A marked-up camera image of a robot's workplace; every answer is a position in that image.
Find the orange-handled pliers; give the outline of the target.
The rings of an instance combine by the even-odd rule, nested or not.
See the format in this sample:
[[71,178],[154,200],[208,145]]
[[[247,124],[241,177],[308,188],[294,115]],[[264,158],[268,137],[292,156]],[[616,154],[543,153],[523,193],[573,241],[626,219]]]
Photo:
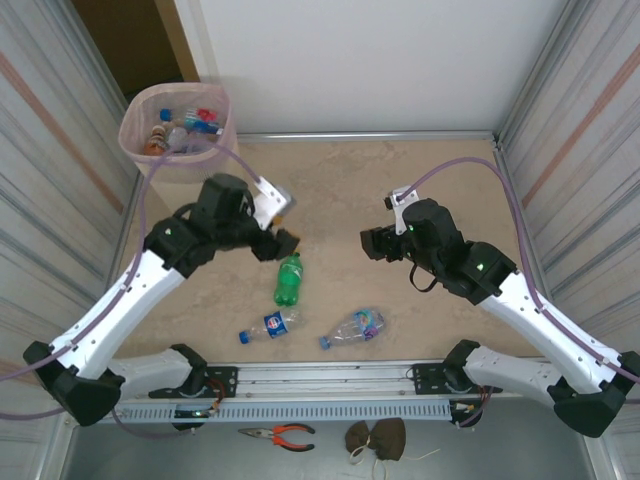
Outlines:
[[306,424],[291,423],[272,428],[244,428],[239,429],[238,432],[252,438],[270,440],[273,445],[294,453],[309,452],[315,448],[314,444],[295,444],[281,437],[283,433],[287,432],[305,432],[314,435],[316,431]]

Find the striped-label bottle blue cap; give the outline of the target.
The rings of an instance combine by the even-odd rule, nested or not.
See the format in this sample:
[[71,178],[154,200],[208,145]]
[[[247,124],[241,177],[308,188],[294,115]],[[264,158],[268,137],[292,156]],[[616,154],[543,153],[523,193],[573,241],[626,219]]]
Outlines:
[[163,122],[172,122],[191,128],[196,122],[216,123],[217,113],[214,110],[198,107],[163,108],[159,111],[159,118]]

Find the pink mesh waste bin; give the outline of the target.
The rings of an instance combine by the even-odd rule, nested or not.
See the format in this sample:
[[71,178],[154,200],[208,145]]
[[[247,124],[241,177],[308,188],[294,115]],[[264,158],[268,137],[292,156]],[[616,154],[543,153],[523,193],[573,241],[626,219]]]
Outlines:
[[222,119],[223,132],[216,148],[172,156],[154,175],[156,181],[199,183],[225,170],[237,149],[235,120],[228,95],[220,85],[178,82],[158,84],[141,91],[125,112],[118,142],[141,172],[147,173],[157,161],[155,156],[143,155],[142,148],[152,127],[160,122],[160,110],[164,107],[203,107],[213,110]]

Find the brown wooden door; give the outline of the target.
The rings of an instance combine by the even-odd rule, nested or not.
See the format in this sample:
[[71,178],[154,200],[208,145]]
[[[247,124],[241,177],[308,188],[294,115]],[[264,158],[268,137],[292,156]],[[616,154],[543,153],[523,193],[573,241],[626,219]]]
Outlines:
[[127,99],[143,89],[197,82],[175,0],[71,0]]

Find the brown cloth pouch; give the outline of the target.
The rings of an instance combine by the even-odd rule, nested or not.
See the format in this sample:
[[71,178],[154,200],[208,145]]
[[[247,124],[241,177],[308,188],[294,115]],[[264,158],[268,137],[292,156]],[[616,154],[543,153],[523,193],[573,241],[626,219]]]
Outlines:
[[378,420],[372,428],[356,422],[345,434],[345,447],[352,459],[372,450],[378,460],[399,461],[406,447],[405,423],[398,417]]

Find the brown chocolate drink bottle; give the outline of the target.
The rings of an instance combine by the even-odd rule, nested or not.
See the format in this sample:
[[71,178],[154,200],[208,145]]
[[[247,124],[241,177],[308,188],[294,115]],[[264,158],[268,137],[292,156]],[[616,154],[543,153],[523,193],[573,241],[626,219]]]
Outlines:
[[155,125],[143,147],[143,154],[146,156],[160,156],[168,149],[166,128],[162,125]]

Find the aluminium side frame rail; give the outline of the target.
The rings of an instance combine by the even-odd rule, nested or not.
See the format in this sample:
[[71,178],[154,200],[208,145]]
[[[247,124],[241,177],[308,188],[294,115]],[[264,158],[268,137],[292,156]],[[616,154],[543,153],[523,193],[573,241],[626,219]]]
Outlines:
[[523,277],[524,292],[527,294],[525,301],[531,310],[528,316],[530,325],[527,326],[527,330],[531,331],[531,333],[523,333],[523,336],[546,359],[551,361],[552,357],[549,355],[551,346],[543,346],[542,334],[551,333],[554,339],[560,340],[565,339],[565,335],[543,314],[535,303],[537,294],[539,294],[537,290],[538,284],[542,285],[542,294],[547,295],[546,280],[543,278],[541,267],[531,243],[520,200],[513,187],[511,174],[506,163],[506,153],[498,140],[493,141],[493,155],[496,167],[500,172],[501,183],[503,184],[503,190],[515,225],[520,267],[518,273]]

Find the green bottle yellow cap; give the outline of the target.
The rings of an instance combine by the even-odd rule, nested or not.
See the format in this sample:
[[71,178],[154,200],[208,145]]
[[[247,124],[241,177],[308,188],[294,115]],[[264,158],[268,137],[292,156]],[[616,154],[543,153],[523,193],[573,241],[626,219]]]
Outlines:
[[279,306],[294,306],[298,303],[304,268],[299,252],[294,252],[280,264],[277,285],[273,294]]

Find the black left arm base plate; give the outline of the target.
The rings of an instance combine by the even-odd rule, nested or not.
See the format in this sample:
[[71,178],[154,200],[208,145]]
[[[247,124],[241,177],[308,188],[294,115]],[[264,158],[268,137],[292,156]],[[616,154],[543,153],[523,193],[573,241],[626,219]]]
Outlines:
[[208,366],[194,370],[185,382],[176,388],[161,388],[148,394],[151,399],[226,399],[236,396],[237,367]]

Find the aluminium frame crossbar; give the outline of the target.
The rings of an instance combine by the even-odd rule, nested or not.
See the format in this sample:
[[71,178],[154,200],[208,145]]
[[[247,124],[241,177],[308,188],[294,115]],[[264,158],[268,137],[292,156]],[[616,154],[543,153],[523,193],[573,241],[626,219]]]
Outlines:
[[431,141],[431,140],[489,140],[495,135],[487,130],[420,130],[395,132],[298,132],[239,134],[240,143],[292,142],[358,142],[358,141]]

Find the aluminium mounting rail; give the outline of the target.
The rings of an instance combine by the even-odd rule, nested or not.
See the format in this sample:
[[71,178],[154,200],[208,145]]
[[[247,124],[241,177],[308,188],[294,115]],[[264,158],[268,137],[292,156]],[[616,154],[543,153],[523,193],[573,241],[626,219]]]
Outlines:
[[[236,399],[356,399],[415,396],[409,369],[427,361],[365,361],[316,363],[245,363],[239,369]],[[449,394],[419,396],[474,396],[482,392],[474,384],[454,385],[447,379]],[[167,384],[150,387],[136,396],[149,398],[154,390],[169,388]]]

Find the large Pepsi bottle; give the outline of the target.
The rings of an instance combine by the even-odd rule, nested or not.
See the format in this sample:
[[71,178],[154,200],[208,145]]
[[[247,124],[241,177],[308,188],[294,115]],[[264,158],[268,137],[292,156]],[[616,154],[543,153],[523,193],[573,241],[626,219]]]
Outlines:
[[256,326],[245,329],[238,334],[243,345],[256,341],[273,340],[298,329],[305,322],[300,311],[293,307],[281,308],[259,319]]

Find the colourful-label clear bottle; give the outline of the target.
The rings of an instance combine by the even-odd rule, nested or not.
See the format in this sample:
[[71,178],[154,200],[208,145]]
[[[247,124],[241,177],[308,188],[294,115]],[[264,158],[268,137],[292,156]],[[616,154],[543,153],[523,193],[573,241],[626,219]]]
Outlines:
[[328,334],[319,338],[323,350],[338,346],[349,346],[368,342],[377,337],[386,327],[382,313],[374,308],[365,308],[348,314]]

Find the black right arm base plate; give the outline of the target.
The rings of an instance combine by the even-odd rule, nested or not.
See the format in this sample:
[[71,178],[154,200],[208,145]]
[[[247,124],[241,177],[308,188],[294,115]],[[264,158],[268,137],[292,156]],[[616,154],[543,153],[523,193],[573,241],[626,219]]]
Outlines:
[[408,378],[413,382],[416,395],[449,394],[442,363],[418,363],[409,369]]

